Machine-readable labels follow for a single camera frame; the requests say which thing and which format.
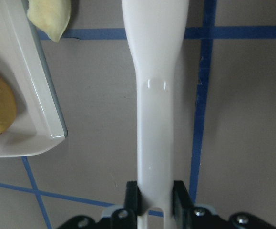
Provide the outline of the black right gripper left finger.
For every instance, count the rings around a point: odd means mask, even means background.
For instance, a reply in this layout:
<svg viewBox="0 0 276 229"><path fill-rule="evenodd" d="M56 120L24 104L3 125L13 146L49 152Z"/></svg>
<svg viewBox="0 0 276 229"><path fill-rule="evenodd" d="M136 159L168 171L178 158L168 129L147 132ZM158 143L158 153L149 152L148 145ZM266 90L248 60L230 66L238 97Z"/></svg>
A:
<svg viewBox="0 0 276 229"><path fill-rule="evenodd" d="M147 217L142 216L142 195L137 181L128 181L124 204L112 213L112 229L146 229Z"/></svg>

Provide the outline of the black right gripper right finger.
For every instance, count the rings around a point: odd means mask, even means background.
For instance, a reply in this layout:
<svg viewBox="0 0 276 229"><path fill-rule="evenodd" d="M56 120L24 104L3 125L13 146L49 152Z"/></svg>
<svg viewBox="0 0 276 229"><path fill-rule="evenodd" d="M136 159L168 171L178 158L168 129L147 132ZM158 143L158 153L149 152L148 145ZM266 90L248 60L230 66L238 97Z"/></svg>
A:
<svg viewBox="0 0 276 229"><path fill-rule="evenodd" d="M173 184L173 217L177 229L213 229L213 215L206 205L195 205L183 181Z"/></svg>

